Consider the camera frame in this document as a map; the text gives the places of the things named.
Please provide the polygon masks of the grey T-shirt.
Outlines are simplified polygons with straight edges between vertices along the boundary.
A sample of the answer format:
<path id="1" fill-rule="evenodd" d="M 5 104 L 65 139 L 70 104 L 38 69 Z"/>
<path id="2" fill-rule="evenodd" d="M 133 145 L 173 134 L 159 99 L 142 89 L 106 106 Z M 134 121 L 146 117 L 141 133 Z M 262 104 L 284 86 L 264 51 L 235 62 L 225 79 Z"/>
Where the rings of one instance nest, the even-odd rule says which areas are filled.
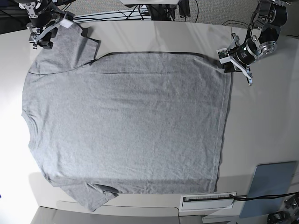
<path id="1" fill-rule="evenodd" d="M 98 47 L 59 27 L 28 70 L 22 116 L 44 178 L 90 211 L 119 194 L 214 192 L 231 74 L 198 54 Z"/>

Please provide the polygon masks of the blue-grey tablet board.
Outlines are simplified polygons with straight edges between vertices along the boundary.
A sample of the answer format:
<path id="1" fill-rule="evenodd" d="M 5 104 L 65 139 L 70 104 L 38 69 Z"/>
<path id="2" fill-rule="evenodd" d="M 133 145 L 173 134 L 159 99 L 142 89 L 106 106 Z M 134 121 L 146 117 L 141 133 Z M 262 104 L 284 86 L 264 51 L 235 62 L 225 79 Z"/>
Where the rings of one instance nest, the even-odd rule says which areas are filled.
<path id="1" fill-rule="evenodd" d="M 257 165 L 247 197 L 286 194 L 296 167 L 296 161 Z M 239 218 L 273 213 L 280 208 L 282 200 L 282 198 L 277 198 L 246 201 Z"/>

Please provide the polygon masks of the black device bottom right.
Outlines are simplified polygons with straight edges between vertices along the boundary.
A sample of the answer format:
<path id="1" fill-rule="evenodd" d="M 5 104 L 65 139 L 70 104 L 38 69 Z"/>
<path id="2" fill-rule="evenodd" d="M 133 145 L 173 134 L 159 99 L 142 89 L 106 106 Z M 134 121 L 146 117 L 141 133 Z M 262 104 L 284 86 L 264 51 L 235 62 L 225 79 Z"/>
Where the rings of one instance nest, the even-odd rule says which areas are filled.
<path id="1" fill-rule="evenodd" d="M 267 217 L 267 224 L 289 224 L 290 215 L 285 211 L 271 213 Z"/>

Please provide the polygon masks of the white base mount top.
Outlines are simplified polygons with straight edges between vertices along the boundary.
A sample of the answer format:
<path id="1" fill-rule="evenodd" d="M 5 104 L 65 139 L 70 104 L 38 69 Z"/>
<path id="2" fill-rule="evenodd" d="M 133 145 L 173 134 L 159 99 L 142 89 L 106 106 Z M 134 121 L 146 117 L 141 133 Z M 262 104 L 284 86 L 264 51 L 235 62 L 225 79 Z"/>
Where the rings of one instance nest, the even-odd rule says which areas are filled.
<path id="1" fill-rule="evenodd" d="M 169 4 L 176 5 L 179 0 L 120 0 L 123 5 L 149 5 L 149 4 Z"/>

